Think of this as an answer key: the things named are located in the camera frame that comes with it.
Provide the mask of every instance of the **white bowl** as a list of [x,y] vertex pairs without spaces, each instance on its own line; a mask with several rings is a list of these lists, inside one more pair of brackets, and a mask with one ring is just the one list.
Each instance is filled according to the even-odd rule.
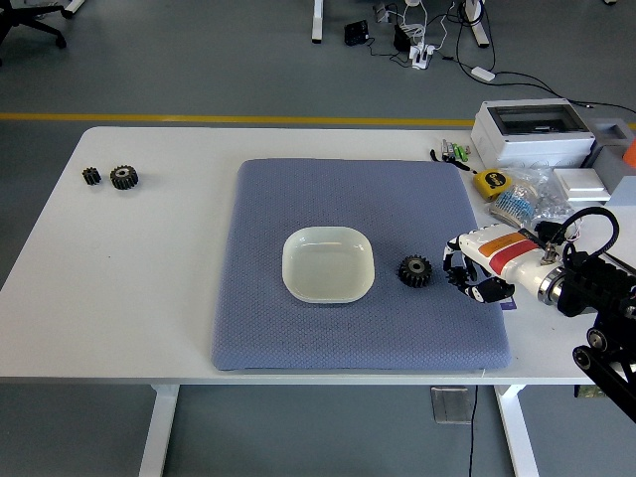
[[282,280],[307,303],[350,303],[374,283],[369,240],[348,227],[310,227],[292,234],[282,249]]

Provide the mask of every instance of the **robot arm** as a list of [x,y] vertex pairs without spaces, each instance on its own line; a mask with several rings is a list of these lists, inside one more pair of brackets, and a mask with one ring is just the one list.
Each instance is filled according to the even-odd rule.
[[[613,226],[610,241],[592,254],[568,243],[562,259],[555,244],[569,225],[599,214]],[[636,276],[604,261],[600,255],[618,239],[618,222],[606,209],[583,209],[570,217],[548,241],[504,224],[453,238],[444,250],[443,269],[448,281],[482,303],[502,300],[520,285],[566,316],[586,308],[597,311],[587,332],[589,346],[573,350],[576,364],[636,422]],[[459,255],[461,264],[453,264]],[[486,279],[477,283],[478,265]],[[619,367],[625,378],[615,371]]]

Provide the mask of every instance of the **yellow line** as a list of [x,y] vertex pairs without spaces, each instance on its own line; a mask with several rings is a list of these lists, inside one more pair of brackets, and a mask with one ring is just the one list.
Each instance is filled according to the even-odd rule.
[[93,122],[205,122],[241,124],[331,124],[370,126],[453,126],[471,127],[470,119],[426,119],[390,117],[325,116],[206,116],[179,114],[56,114],[0,112],[4,121],[93,121]]

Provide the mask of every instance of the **table leg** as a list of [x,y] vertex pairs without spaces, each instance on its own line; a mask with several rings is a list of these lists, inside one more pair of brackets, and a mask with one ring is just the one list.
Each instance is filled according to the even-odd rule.
[[311,31],[313,43],[322,42],[322,4],[323,0],[314,0],[314,24]]
[[513,461],[513,468],[517,477],[539,477],[535,453],[530,443],[524,415],[521,412],[517,393],[525,385],[496,386],[495,395],[499,404],[501,420],[506,431],[508,449]]
[[142,477],[159,477],[163,472],[170,442],[172,419],[179,395],[179,385],[157,385],[152,388],[157,392],[157,398],[152,410],[146,448],[143,451],[139,470],[139,475]]
[[[474,22],[481,15],[481,3],[477,0],[468,0],[465,5],[466,16],[470,22]],[[475,40],[477,40],[477,45],[479,48],[486,48],[490,45],[490,41],[488,40],[488,36],[486,35],[486,31],[482,25],[482,22],[478,22],[472,27],[473,35],[475,35]]]

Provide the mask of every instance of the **black gear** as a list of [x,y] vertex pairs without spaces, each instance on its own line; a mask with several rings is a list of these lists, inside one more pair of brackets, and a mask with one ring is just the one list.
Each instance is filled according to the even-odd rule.
[[428,260],[419,255],[408,256],[401,261],[397,276],[405,285],[412,288],[426,286],[433,271]]
[[110,173],[110,180],[115,189],[125,191],[139,182],[137,171],[132,166],[119,166],[112,170]]
[[446,271],[446,274],[448,277],[448,283],[451,285],[466,286],[468,283],[468,271],[463,266],[453,266],[450,270]]
[[101,181],[101,176],[99,175],[99,173],[94,167],[88,167],[84,169],[81,174],[83,175],[83,178],[86,181],[86,183],[89,184],[90,186],[99,184],[99,181]]

